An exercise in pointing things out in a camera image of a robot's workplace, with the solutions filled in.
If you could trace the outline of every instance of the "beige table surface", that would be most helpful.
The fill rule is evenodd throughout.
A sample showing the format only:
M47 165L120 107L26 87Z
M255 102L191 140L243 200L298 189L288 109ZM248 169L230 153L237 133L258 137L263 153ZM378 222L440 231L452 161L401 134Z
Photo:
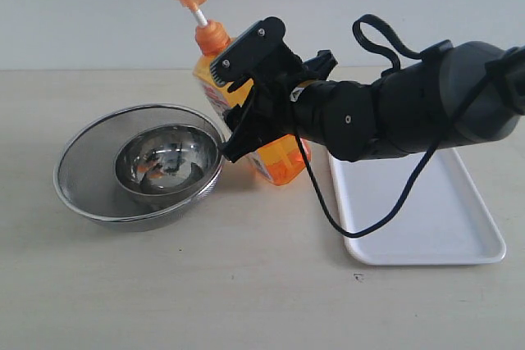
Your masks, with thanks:
M3 71L0 89L1 349L525 346L525 122L459 149L506 240L503 262L381 268L349 256L306 173L277 188L245 161L228 165L215 193L147 233L105 230L59 202L58 154L93 119L146 102L212 114L187 70ZM324 148L313 168L334 211Z

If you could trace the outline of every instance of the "stainless steel bowl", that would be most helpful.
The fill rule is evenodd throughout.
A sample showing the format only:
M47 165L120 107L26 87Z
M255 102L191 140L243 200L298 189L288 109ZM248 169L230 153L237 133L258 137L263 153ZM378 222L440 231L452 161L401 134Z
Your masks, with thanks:
M72 211L95 223L150 230L171 223L212 191L224 164L221 142L220 129L198 111L167 104L126 108L86 126L66 145L55 189ZM155 152L165 174L149 176L145 189L137 189L140 160ZM177 171L174 160L180 161Z

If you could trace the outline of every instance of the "black wire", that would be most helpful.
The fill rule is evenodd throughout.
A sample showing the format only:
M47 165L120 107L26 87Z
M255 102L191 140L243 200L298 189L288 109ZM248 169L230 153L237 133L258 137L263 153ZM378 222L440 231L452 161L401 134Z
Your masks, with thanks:
M292 126L293 126L293 131L294 131L294 136L295 136L295 142L297 143L299 151L301 152L301 157L303 158L304 165L306 165L306 170L308 172L308 175L310 175L310 179L312 180L312 185L313 185L313 188L315 189L317 198L319 199L319 203L321 204L322 211L324 212L330 224L340 234L344 235L347 238L355 239L355 238L361 238L376 230L379 230L381 227L383 227L389 221L391 221L400 211L401 207L403 206L404 202L409 196L410 191L412 190L412 187L415 184L417 178L422 173L423 169L425 168L427 163L430 161L432 155L438 149L443 139L450 132L450 130L454 127L455 123L463 116L463 114L470 107L470 105L474 102L474 100L476 100L477 96L479 96L479 94L487 86L487 83L489 82L489 80L490 80L490 77L488 76L484 76L481 80L479 80L479 82L477 82L477 84L474 85L472 90L467 94L465 99L459 104L459 106L453 112L452 116L450 117L449 122L445 125L443 130L437 135L434 142L430 144L427 151L423 155L422 159L419 161L419 163L416 165L416 167L412 171L412 174L409 176L409 179L407 180L407 183L404 186L403 191L401 192L401 195L399 196L397 202L395 203L391 211L385 217L383 217L381 220L375 223L374 225L371 225L370 227L367 227L364 230L358 231L357 233L350 233L349 231L346 231L345 229L343 229L339 224L337 224L337 222L334 220L334 218L328 211L328 207L326 206L324 197L322 196L322 192L319 189L319 184L317 183L315 174L312 171L312 167L310 166L310 163L308 162L308 157L306 155L306 152L304 151L303 144L301 143L299 132L297 130L297 123L295 120L295 113L294 113L292 103L290 100L288 100L288 103L290 106L290 112L292 115Z
M369 52L377 53L390 60L392 63L392 68L383 71L383 75L401 70L401 62L399 61L399 57L390 48L375 44L367 39L361 30L361 24L370 25L372 28L378 30L381 34L383 34L383 36L385 36L385 39L388 40L390 44L392 44L392 47L394 47L395 50L404 57L408 57L410 59L421 59L421 54L408 49L399 39L395 31L384 20L378 16L366 14L352 24L352 33L361 47Z

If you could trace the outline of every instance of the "mesh strainer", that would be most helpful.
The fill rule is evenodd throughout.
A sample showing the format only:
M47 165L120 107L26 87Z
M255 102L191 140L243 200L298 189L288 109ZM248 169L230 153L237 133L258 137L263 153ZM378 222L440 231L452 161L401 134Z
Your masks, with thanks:
M73 211L106 226L125 230L150 230L170 223L215 186L224 164L217 159L191 193L180 193L168 207L132 198L116 176L116 157L144 131L184 125L202 130L217 145L224 135L205 115L181 106L148 104L129 107L96 120L65 147L54 172L60 199Z

